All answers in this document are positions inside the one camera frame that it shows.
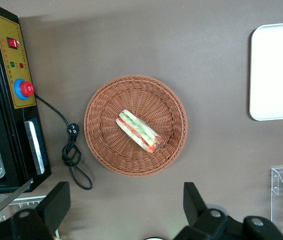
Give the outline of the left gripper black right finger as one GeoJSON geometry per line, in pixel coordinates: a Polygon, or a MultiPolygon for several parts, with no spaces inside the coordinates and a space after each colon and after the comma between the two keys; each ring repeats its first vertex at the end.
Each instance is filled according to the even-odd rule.
{"type": "Polygon", "coordinates": [[[252,215],[238,222],[222,210],[207,207],[193,182],[184,183],[183,210],[188,225],[176,240],[283,240],[282,232],[264,217],[252,215]]]}

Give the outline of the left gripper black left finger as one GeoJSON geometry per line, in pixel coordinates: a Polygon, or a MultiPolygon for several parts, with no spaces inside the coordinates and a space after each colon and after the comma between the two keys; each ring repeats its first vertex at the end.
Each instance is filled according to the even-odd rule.
{"type": "Polygon", "coordinates": [[[61,181],[35,208],[23,208],[0,222],[0,240],[52,240],[70,207],[70,184],[61,181]]]}

